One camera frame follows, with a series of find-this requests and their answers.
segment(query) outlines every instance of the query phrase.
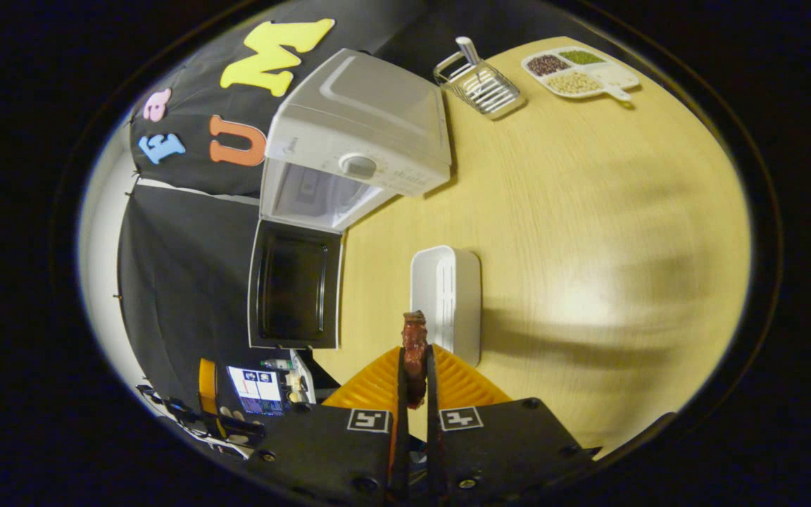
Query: microwave oven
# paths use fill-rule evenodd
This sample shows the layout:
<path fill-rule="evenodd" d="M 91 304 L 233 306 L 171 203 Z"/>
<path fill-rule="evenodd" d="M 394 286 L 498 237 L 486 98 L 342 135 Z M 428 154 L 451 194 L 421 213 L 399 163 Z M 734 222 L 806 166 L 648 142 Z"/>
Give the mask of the microwave oven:
<path fill-rule="evenodd" d="M 436 84 L 351 49 L 316 68 L 268 131 L 250 346 L 338 346 L 342 233 L 393 196 L 447 182 L 450 166 Z"/>

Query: monitor screen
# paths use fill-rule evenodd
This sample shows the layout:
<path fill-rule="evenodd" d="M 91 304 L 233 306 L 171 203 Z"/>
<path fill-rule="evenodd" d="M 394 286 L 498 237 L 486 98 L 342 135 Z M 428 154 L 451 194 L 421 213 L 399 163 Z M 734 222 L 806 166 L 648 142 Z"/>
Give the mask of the monitor screen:
<path fill-rule="evenodd" d="M 227 367 L 244 410 L 250 414 L 283 415 L 289 408 L 277 372 Z"/>

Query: white plastic box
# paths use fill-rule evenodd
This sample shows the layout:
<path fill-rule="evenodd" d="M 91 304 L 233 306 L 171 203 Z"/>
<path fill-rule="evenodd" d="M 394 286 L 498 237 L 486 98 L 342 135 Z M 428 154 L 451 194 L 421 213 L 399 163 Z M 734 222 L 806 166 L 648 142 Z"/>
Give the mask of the white plastic box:
<path fill-rule="evenodd" d="M 575 63 L 568 58 L 563 57 L 563 52 L 567 51 L 581 51 L 585 52 L 585 54 L 592 54 L 593 56 L 598 57 L 601 62 L 596 63 Z M 552 55 L 553 57 L 557 58 L 557 60 L 562 61 L 567 65 L 567 68 L 564 70 L 559 70 L 557 72 L 553 72 L 551 74 L 544 74 L 543 76 L 538 76 L 536 72 L 531 70 L 528 67 L 528 63 L 534 58 L 543 55 Z M 553 48 L 547 49 L 546 51 L 540 51 L 536 54 L 528 55 L 527 58 L 521 61 L 521 66 L 524 70 L 527 71 L 538 83 L 542 84 L 546 87 L 547 90 L 550 90 L 552 93 L 558 96 L 565 96 L 568 99 L 585 99 L 589 96 L 596 96 L 601 93 L 608 93 L 609 95 L 615 97 L 618 100 L 622 101 L 630 101 L 631 96 L 625 92 L 625 89 L 633 89 L 640 84 L 640 80 L 638 80 L 637 76 L 634 72 L 627 70 L 627 68 L 622 67 L 621 65 L 615 63 L 611 58 L 602 54 L 602 52 L 593 51 L 588 48 L 581 48 L 579 46 L 564 46 L 561 48 Z M 582 93 L 567 93 L 562 92 L 560 90 L 554 89 L 554 87 L 550 86 L 551 78 L 562 76 L 565 74 L 570 74 L 572 72 L 579 72 L 581 74 L 585 74 L 587 77 L 592 78 L 592 80 L 598 82 L 601 87 L 600 89 L 592 90 L 589 92 L 582 92 Z"/>
<path fill-rule="evenodd" d="M 446 245 L 412 257 L 412 311 L 427 320 L 427 343 L 471 366 L 480 362 L 480 260 Z"/>

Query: microwave control knob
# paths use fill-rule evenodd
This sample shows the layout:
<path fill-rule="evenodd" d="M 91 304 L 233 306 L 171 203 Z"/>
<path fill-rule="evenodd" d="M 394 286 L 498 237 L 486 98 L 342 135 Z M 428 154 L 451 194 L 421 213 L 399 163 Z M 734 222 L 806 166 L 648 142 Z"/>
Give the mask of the microwave control knob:
<path fill-rule="evenodd" d="M 357 177 L 360 180 L 369 180 L 374 176 L 377 163 L 363 155 L 347 155 L 341 158 L 340 169 L 344 170 L 346 176 Z"/>

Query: yellow letter m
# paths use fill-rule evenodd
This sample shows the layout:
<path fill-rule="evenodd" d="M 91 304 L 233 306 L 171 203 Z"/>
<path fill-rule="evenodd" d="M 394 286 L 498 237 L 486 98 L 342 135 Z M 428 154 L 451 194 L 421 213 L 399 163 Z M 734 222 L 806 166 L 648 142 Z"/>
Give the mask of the yellow letter m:
<path fill-rule="evenodd" d="M 270 21 L 256 26 L 242 43 L 256 51 L 251 57 L 229 64 L 221 75 L 221 87 L 234 83 L 268 89 L 273 96 L 284 96 L 293 81 L 287 70 L 272 74 L 268 70 L 295 67 L 301 61 L 280 46 L 292 46 L 303 52 L 312 51 L 334 26 L 334 20 L 322 19 L 314 23 L 280 23 Z"/>

